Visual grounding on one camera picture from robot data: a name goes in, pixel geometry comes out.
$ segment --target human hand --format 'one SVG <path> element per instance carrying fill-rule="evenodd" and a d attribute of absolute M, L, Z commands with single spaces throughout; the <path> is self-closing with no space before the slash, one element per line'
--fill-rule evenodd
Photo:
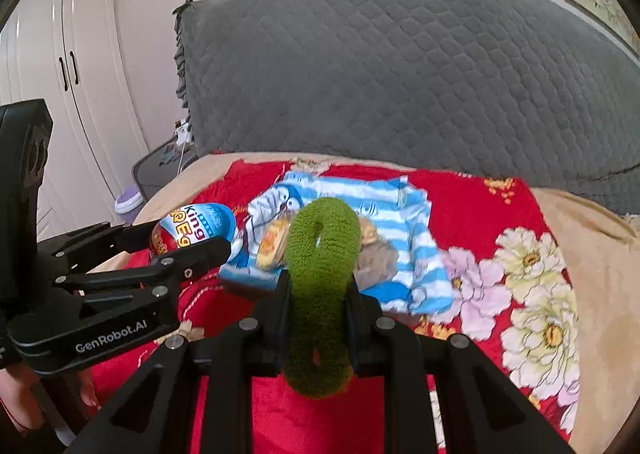
<path fill-rule="evenodd" d="M 84 405 L 99 407 L 91 373 L 86 370 L 77 374 Z M 0 404 L 16 429 L 24 434 L 40 428 L 44 422 L 40 406 L 31 392 L 31 386 L 38 380 L 37 374 L 23 362 L 0 370 Z"/>

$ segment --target black door handle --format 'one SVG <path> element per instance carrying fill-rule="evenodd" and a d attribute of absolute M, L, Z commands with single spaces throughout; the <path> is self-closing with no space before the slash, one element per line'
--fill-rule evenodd
<path fill-rule="evenodd" d="M 76 74 L 76 85 L 78 84 L 78 68 L 76 68 L 76 56 L 74 55 L 73 52 L 69 52 L 69 55 L 71 56 L 71 61 L 74 63 L 74 73 Z"/>
<path fill-rule="evenodd" d="M 60 68 L 62 70 L 62 78 L 65 80 L 65 91 L 68 91 L 69 85 L 66 82 L 65 63 L 63 62 L 62 57 L 58 57 L 58 60 L 60 61 Z"/>

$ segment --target wardrobe door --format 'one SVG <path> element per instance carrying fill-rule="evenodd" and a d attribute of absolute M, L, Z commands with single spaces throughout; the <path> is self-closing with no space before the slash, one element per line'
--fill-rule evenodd
<path fill-rule="evenodd" d="M 49 228 L 72 230 L 118 221 L 114 198 L 82 129 L 70 88 L 62 0 L 20 0 L 2 31 L 5 37 L 12 102 L 44 98 L 53 120 L 41 188 L 55 214 L 50 217 L 55 225 Z"/>
<path fill-rule="evenodd" d="M 113 0 L 63 0 L 70 87 L 98 166 L 114 196 L 148 153 L 124 75 Z"/>
<path fill-rule="evenodd" d="M 0 105 L 12 104 L 13 99 L 11 97 L 11 86 L 9 81 L 9 55 L 8 51 L 8 39 L 9 33 L 15 32 L 15 17 L 9 19 L 7 24 L 0 32 Z M 36 215 L 36 222 L 40 220 L 51 210 L 51 204 L 46 198 L 43 190 L 40 189 L 38 194 L 38 209 Z"/>

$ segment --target red blanket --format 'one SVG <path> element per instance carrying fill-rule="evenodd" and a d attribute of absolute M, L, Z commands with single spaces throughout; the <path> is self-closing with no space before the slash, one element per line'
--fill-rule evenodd
<path fill-rule="evenodd" d="M 246 205 L 290 168 L 289 162 L 237 161 L 223 179 L 193 200 L 229 206 L 238 222 Z M 406 174 L 358 165 L 331 166 L 326 176 L 363 180 Z M 430 230 L 443 250 L 456 289 L 452 309 L 422 319 L 416 333 L 447 338 L 466 333 L 522 388 L 544 417 L 568 439 L 578 396 L 575 297 L 549 228 L 534 196 L 519 179 L 494 181 L 449 172 L 408 173 L 433 203 Z M 146 251 L 128 267 L 148 263 Z M 214 273 L 185 287 L 178 313 L 213 336 L 245 317 L 249 303 L 225 291 Z M 93 368 L 98 399 L 106 401 L 156 345 L 148 344 Z M 206 379 L 200 386 L 192 452 L 198 452 Z M 442 426 L 432 391 L 440 446 Z M 348 390 L 311 401 L 283 378 L 255 379 L 256 454 L 375 454 L 383 452 L 383 385 L 354 378 Z"/>

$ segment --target green plush snake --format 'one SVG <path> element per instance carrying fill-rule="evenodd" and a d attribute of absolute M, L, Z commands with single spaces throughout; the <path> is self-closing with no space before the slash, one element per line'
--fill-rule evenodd
<path fill-rule="evenodd" d="M 289 359 L 284 375 L 305 396 L 334 394 L 353 374 L 342 302 L 359 251 L 358 216 L 337 198 L 305 206 L 291 226 L 286 252 L 291 278 Z"/>

